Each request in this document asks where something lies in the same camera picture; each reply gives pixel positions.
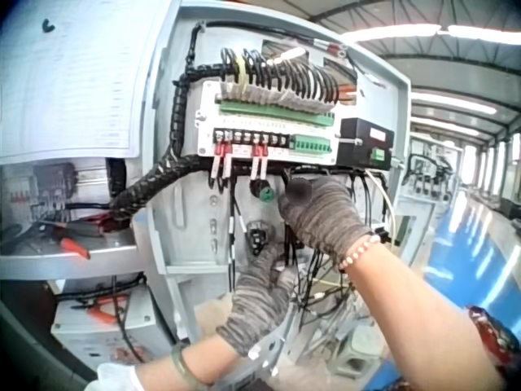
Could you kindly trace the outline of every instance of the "glove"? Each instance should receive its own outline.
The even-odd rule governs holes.
[[[371,230],[361,221],[343,183],[331,177],[309,182],[310,201],[299,204],[282,195],[278,199],[278,210],[305,245],[328,254],[338,265],[349,248]]]
[[[241,356],[262,337],[280,326],[286,317],[296,269],[272,270],[283,259],[282,244],[269,244],[242,273],[232,296],[231,314],[219,334]]]

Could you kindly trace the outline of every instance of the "paper sheet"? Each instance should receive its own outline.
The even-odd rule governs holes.
[[[0,37],[0,165],[135,157],[169,0],[20,1]],[[55,26],[44,33],[45,19]]]

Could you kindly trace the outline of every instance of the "beaded bracelet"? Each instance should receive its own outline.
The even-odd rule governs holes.
[[[380,237],[378,235],[371,236],[368,240],[366,240],[359,248],[357,248],[353,253],[348,255],[347,258],[345,258],[345,263],[347,263],[346,266],[351,265],[353,262],[355,262],[356,259],[361,257],[361,255],[367,251],[367,249],[372,246],[375,243],[380,243]]]

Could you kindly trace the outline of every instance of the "black control box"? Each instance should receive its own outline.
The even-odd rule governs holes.
[[[336,164],[364,169],[391,168],[394,132],[361,118],[344,118]]]

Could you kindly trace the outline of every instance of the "metal shelf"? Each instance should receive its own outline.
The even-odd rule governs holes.
[[[90,248],[89,260],[64,253],[59,246],[48,242],[35,242],[33,248],[21,246],[13,255],[0,255],[0,279],[86,279],[134,273],[145,268],[131,230],[82,243]],[[41,254],[36,253],[35,245]]]

